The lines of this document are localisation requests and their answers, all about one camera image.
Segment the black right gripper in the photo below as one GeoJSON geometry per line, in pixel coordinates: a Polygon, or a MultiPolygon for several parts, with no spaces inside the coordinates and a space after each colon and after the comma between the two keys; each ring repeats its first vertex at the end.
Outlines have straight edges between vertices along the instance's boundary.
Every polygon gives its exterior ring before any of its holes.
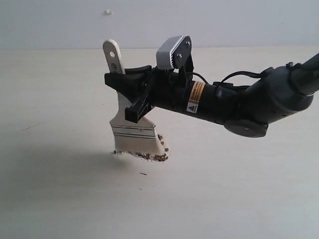
{"type": "Polygon", "coordinates": [[[233,84],[193,80],[194,72],[160,70],[146,65],[125,69],[125,74],[106,73],[105,85],[132,104],[125,118],[137,123],[153,108],[197,119],[227,124],[239,120],[239,88],[233,84]]]}

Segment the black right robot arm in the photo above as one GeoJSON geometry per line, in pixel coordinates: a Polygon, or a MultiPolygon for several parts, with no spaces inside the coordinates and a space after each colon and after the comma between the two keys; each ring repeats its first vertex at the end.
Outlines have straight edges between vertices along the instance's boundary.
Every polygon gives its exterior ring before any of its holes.
{"type": "Polygon", "coordinates": [[[225,80],[212,84],[193,80],[192,56],[174,70],[150,65],[132,68],[125,75],[107,73],[105,84],[130,102],[124,118],[137,123],[157,107],[224,126],[251,138],[264,137],[268,126],[306,110],[319,89],[319,58],[303,64],[288,63],[260,73],[242,71],[255,78],[250,86],[234,86],[225,80]]]}

